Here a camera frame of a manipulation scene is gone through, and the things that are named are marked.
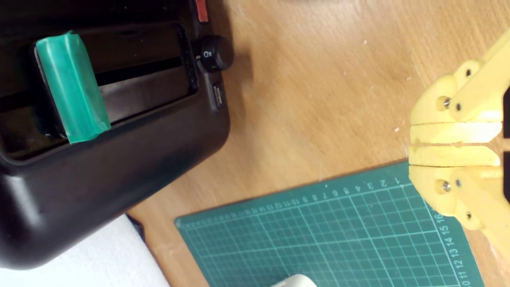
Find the screw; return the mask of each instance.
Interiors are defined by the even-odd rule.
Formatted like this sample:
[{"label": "screw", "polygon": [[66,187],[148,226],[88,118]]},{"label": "screw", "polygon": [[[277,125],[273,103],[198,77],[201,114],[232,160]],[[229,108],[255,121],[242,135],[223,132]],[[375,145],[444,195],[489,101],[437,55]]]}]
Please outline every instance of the screw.
[{"label": "screw", "polygon": [[448,181],[443,181],[443,190],[449,192],[451,189],[451,185]]},{"label": "screw", "polygon": [[450,107],[450,98],[446,98],[445,101],[443,102],[443,106],[445,107],[445,109],[448,109]]}]

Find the wooden table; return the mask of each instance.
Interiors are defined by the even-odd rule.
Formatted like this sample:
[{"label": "wooden table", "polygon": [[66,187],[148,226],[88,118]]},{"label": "wooden table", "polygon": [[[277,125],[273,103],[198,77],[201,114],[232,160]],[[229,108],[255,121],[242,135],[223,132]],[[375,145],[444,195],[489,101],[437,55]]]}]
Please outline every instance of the wooden table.
[{"label": "wooden table", "polygon": [[[209,0],[236,50],[230,137],[130,212],[171,285],[207,286],[177,216],[405,159],[416,100],[510,27],[503,2]],[[467,235],[486,286],[510,286],[510,265]]]}]

